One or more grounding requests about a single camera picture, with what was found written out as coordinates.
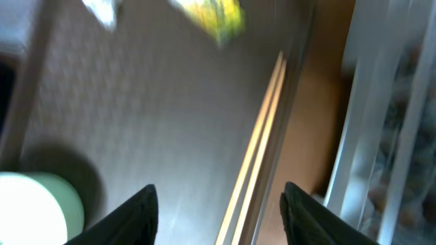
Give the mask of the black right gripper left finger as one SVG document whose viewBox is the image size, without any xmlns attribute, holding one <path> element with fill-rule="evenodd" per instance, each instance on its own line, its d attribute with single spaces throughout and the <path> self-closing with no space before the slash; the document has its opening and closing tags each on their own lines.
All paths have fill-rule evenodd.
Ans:
<svg viewBox="0 0 436 245">
<path fill-rule="evenodd" d="M 66 245 L 153 245 L 158 222 L 157 190 L 148 184 Z"/>
</svg>

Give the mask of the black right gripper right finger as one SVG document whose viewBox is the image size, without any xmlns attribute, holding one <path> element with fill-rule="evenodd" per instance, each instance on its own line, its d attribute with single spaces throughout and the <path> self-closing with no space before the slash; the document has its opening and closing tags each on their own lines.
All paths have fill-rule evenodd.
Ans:
<svg viewBox="0 0 436 245">
<path fill-rule="evenodd" d="M 279 206 L 288 244 L 377 245 L 293 182 L 285 183 Z"/>
</svg>

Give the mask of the white tissue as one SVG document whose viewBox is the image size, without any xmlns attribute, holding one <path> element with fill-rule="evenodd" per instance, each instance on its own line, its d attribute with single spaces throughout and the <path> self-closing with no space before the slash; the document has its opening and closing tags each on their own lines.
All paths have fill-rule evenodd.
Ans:
<svg viewBox="0 0 436 245">
<path fill-rule="evenodd" d="M 82 0 L 82 2 L 106 30 L 115 30 L 117 15 L 123 0 Z"/>
</svg>

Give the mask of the grey dishwasher rack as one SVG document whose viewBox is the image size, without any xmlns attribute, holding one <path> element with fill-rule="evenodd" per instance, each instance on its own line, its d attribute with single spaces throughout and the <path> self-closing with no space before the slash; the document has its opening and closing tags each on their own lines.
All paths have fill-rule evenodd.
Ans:
<svg viewBox="0 0 436 245">
<path fill-rule="evenodd" d="M 435 243 L 435 2 L 359 0 L 324 206 L 378 244 Z"/>
</svg>

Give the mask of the brown plastic tray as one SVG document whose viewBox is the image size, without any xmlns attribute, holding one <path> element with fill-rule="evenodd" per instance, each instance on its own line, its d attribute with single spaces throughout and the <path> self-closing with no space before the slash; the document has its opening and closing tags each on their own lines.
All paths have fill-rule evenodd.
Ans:
<svg viewBox="0 0 436 245">
<path fill-rule="evenodd" d="M 279 52 L 299 62 L 314 1 L 242 1 L 218 46 L 169 1 L 122 2 L 107 31 L 81 1 L 42 1 L 1 134 L 3 171 L 80 193 L 90 227 L 148 184 L 157 244 L 214 244 Z"/>
</svg>

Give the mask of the yellow green snack wrapper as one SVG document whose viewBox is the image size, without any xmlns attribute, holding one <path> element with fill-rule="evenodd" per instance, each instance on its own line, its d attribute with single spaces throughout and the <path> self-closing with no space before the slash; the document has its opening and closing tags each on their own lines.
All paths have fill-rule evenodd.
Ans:
<svg viewBox="0 0 436 245">
<path fill-rule="evenodd" d="M 227 44 L 245 29 L 245 11 L 237 0 L 171 0 L 170 4 L 218 46 Z"/>
</svg>

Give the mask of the clear plastic bin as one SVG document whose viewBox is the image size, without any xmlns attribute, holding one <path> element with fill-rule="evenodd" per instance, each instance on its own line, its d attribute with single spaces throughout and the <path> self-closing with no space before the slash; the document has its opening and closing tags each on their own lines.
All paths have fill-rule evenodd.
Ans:
<svg viewBox="0 0 436 245">
<path fill-rule="evenodd" d="M 1 53 L 25 52 L 41 4 L 41 0 L 1 0 Z"/>
</svg>

